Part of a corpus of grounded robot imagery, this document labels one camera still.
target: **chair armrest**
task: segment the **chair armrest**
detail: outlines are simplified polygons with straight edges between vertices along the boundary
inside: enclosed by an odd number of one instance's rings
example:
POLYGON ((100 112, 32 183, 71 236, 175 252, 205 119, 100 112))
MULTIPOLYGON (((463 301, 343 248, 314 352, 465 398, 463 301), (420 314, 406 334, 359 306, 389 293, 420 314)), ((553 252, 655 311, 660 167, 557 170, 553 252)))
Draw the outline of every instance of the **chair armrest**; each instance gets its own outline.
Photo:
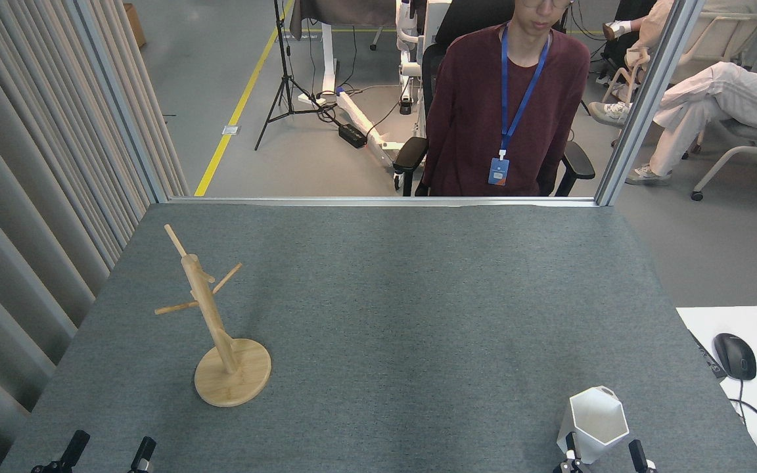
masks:
POLYGON ((428 152, 428 140, 420 137, 408 138, 399 150, 399 156, 393 163, 393 168, 399 173, 413 173, 428 152))
POLYGON ((562 156, 566 173, 573 173, 576 179, 594 179, 595 167, 591 165, 589 156, 586 156, 583 148, 574 141, 565 143, 565 153, 562 156))
POLYGON ((589 156, 574 141, 565 143, 565 153, 562 154, 562 164, 565 165, 565 175, 559 182, 555 197, 568 197, 574 181, 577 179, 594 179, 595 168, 589 161, 589 156))

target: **black computer mouse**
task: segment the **black computer mouse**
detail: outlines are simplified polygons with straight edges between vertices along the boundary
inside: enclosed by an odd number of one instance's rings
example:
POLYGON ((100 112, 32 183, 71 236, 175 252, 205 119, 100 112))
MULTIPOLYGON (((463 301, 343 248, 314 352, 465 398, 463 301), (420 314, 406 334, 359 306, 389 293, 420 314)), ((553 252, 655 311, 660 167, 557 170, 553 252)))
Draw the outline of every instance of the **black computer mouse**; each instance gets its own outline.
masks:
POLYGON ((714 338, 714 351, 730 378, 749 381, 755 377, 755 355, 740 336, 719 333, 714 338))

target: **hand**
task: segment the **hand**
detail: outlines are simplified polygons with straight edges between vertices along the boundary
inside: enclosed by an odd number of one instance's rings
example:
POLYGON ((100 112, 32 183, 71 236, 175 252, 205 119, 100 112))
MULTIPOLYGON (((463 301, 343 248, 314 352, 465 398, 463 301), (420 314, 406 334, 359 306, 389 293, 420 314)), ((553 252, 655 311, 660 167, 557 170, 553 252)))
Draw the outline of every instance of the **hand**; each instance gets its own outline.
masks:
POLYGON ((417 190, 414 191, 414 197, 428 197, 428 191, 428 186, 424 185, 424 183, 419 183, 417 190))

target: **curtain fold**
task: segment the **curtain fold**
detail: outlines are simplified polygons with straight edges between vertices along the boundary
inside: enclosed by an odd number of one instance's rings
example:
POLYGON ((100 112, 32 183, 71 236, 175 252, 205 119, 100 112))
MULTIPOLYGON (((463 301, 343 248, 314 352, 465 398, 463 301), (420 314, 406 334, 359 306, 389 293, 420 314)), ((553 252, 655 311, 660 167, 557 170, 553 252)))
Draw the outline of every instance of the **curtain fold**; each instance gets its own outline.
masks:
POLYGON ((0 0, 0 462, 149 204, 188 193, 120 0, 0 0))

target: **wooden mug tree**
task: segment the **wooden mug tree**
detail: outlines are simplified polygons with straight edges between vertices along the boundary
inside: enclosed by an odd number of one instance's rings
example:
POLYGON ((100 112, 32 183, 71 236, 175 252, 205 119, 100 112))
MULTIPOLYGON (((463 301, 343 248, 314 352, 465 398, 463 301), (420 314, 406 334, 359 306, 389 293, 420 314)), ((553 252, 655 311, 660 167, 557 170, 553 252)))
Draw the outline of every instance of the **wooden mug tree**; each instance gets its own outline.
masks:
POLYGON ((156 309, 154 312, 166 314, 178 309, 200 307, 216 346, 204 355, 195 369, 195 389, 202 400, 213 406, 233 407, 244 404, 258 395, 267 384, 271 374, 271 357, 259 342, 232 338, 223 329, 214 294, 241 268, 241 263, 223 276, 214 289, 210 288, 211 282, 216 279, 204 272, 197 255, 186 253, 171 225, 165 225, 165 229, 180 252, 180 263, 192 286, 192 297, 195 300, 156 309))

